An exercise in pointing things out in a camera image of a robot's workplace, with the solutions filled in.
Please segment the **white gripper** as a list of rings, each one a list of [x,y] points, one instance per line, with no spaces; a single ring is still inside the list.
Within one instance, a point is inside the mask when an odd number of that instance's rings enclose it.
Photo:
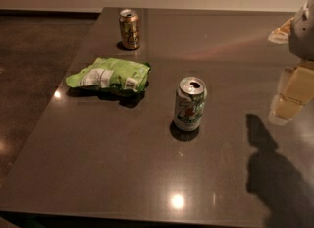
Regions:
[[[306,0],[293,18],[268,36],[275,44],[288,44],[289,51],[302,61],[281,73],[268,119],[276,125],[291,121],[314,98],[314,0]]]

